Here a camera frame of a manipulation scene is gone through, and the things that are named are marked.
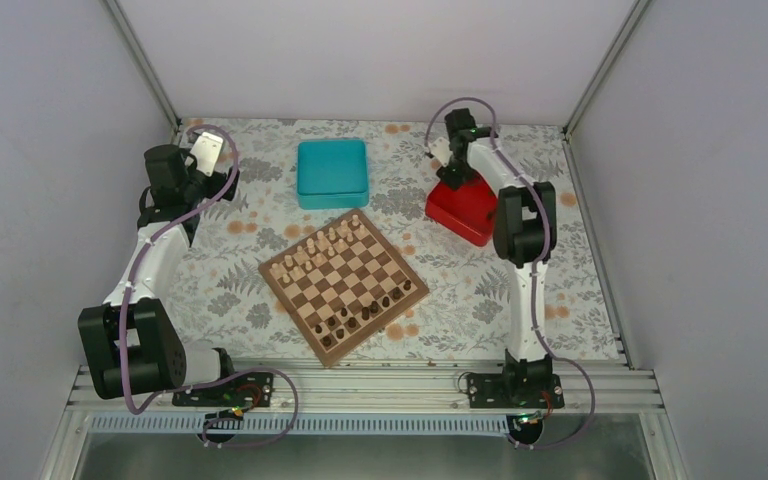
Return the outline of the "red plastic tray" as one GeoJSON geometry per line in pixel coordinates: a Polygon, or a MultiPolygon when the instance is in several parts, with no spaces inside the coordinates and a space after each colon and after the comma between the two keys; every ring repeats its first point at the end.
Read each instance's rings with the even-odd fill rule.
{"type": "Polygon", "coordinates": [[[440,180],[429,193],[425,214],[469,243],[484,247],[490,241],[497,197],[480,176],[452,189],[440,180]]]}

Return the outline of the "wooden chess board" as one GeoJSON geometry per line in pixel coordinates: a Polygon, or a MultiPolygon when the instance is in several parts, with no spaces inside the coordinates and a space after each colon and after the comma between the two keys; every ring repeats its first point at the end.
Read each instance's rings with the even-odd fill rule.
{"type": "Polygon", "coordinates": [[[360,209],[343,214],[266,260],[259,272],[326,368],[335,366],[429,294],[426,283],[360,209]],[[353,214],[360,218],[357,228],[351,224],[353,214]],[[334,243],[327,238],[330,227],[337,233],[334,243]],[[313,256],[307,252],[308,238],[316,245],[313,256]],[[273,264],[280,265],[278,278],[270,272],[273,264]],[[406,280],[412,282],[407,292],[403,290],[406,280]],[[391,292],[396,288],[403,296],[394,301],[391,292]],[[381,306],[384,297],[390,299],[387,309],[381,306]],[[370,313],[370,319],[363,322],[360,312],[372,302],[379,304],[380,311],[370,313]],[[351,317],[358,322],[354,330],[347,327],[351,317]],[[323,332],[317,334],[314,327],[319,324],[323,332]],[[340,328],[345,331],[343,339],[335,337],[340,328]],[[321,343],[326,336],[332,338],[330,348],[321,343]]]}

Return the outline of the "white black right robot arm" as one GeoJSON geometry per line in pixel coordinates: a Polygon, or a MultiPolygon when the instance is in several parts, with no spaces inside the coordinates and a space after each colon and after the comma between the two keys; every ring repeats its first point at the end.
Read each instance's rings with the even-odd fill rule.
{"type": "Polygon", "coordinates": [[[551,355],[543,335],[545,277],[557,241],[556,192],[507,159],[492,126],[480,127],[467,108],[444,117],[447,136],[427,148],[438,160],[438,185],[426,212],[461,237],[491,242],[509,273],[511,329],[500,373],[476,390],[525,407],[551,391],[551,355]]]}

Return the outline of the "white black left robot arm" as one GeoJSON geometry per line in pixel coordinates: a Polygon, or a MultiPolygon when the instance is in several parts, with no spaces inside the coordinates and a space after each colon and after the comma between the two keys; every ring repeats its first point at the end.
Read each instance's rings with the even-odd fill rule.
{"type": "Polygon", "coordinates": [[[239,180],[238,151],[227,132],[203,125],[188,134],[187,146],[145,151],[149,185],[138,204],[134,252],[113,291],[77,320],[93,388],[104,400],[132,404],[139,394],[198,385],[209,402],[223,405],[238,391],[227,352],[184,344],[163,304],[201,213],[233,200],[239,180]]]}

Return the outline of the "floral patterned table mat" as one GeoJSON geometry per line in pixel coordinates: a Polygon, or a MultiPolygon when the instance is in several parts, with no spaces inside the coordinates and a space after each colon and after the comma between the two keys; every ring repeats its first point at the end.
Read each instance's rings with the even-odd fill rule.
{"type": "MultiPolygon", "coordinates": [[[[429,286],[429,295],[354,352],[356,359],[493,360],[509,333],[504,263],[429,220],[437,162],[423,153],[425,125],[224,119],[240,151],[238,191],[207,209],[177,269],[165,307],[186,343],[242,358],[311,358],[259,265],[332,221],[332,210],[302,210],[296,150],[303,140],[359,138],[367,147],[365,214],[429,286]]],[[[564,357],[615,361],[619,350],[593,261],[560,132],[505,126],[502,147],[525,172],[557,191],[558,241],[546,277],[545,337],[564,357]]]]}

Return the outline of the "teal plastic box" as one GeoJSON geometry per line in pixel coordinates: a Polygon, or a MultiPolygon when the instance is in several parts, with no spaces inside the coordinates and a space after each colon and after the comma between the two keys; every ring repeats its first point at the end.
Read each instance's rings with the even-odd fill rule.
{"type": "Polygon", "coordinates": [[[361,139],[303,141],[297,149],[297,198],[303,210],[362,208],[369,202],[366,144],[361,139]]]}

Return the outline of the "left aluminium corner post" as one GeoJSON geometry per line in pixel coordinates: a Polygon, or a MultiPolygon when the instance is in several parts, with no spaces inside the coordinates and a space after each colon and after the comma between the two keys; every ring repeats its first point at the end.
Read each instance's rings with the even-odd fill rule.
{"type": "Polygon", "coordinates": [[[164,118],[173,130],[177,131],[181,123],[181,118],[177,114],[169,96],[162,86],[160,77],[152,66],[121,2],[117,0],[101,0],[101,4],[106,8],[112,24],[124,42],[129,55],[135,63],[156,104],[163,113],[164,118]]]}

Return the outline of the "aluminium corner post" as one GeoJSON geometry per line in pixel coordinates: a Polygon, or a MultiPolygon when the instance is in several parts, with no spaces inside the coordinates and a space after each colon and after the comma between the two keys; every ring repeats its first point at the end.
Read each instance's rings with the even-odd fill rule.
{"type": "Polygon", "coordinates": [[[564,138],[567,141],[570,141],[574,135],[575,130],[583,120],[602,85],[608,79],[614,65],[618,61],[620,55],[623,53],[628,42],[631,40],[639,23],[643,19],[651,4],[651,0],[635,0],[632,3],[631,8],[629,9],[623,22],[620,25],[619,30],[615,34],[607,51],[605,52],[605,55],[600,61],[597,69],[585,87],[583,94],[577,101],[571,115],[569,116],[566,124],[562,129],[564,138]]]}
{"type": "Polygon", "coordinates": [[[181,118],[177,114],[169,96],[162,86],[160,77],[152,66],[121,2],[117,0],[101,0],[101,4],[106,8],[112,24],[124,42],[129,55],[135,63],[156,104],[163,113],[164,118],[173,130],[177,131],[181,123],[181,118]]]}

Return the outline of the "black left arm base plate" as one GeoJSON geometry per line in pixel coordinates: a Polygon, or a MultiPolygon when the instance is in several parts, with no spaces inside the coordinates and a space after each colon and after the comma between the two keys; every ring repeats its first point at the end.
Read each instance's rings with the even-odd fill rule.
{"type": "Polygon", "coordinates": [[[254,372],[240,376],[222,385],[178,392],[173,395],[176,407],[216,407],[227,409],[250,409],[268,407],[274,375],[268,372],[254,372]]]}

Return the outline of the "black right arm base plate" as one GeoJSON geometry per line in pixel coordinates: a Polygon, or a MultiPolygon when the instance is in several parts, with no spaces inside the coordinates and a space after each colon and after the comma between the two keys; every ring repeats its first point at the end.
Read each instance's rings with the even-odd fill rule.
{"type": "Polygon", "coordinates": [[[509,380],[501,373],[468,373],[466,393],[473,409],[541,409],[565,407],[558,375],[509,380]]]}

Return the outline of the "right aluminium corner post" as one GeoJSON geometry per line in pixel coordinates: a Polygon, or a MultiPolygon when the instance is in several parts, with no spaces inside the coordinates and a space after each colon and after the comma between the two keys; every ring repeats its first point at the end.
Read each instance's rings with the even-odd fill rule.
{"type": "Polygon", "coordinates": [[[597,69],[585,87],[583,94],[577,101],[571,115],[569,116],[566,124],[562,129],[564,138],[567,141],[570,141],[574,135],[575,130],[583,120],[602,85],[608,79],[614,65],[618,61],[620,55],[623,53],[628,42],[631,40],[639,23],[643,19],[651,4],[651,0],[635,0],[632,3],[631,8],[629,9],[623,22],[620,25],[619,30],[615,34],[607,51],[605,52],[605,55],[600,61],[597,69]]]}

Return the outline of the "aluminium front rail frame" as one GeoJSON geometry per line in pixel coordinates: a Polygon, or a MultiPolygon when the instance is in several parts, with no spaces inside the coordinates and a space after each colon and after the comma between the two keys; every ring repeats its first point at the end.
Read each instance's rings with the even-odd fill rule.
{"type": "MultiPolygon", "coordinates": [[[[290,413],[466,413],[467,373],[500,370],[493,361],[403,362],[352,361],[325,369],[316,361],[273,362],[278,369],[269,396],[269,412],[290,413]]],[[[564,412],[585,413],[589,392],[599,413],[658,412],[664,409],[653,372],[623,364],[586,362],[584,378],[573,367],[557,362],[565,397],[564,412]]]]}

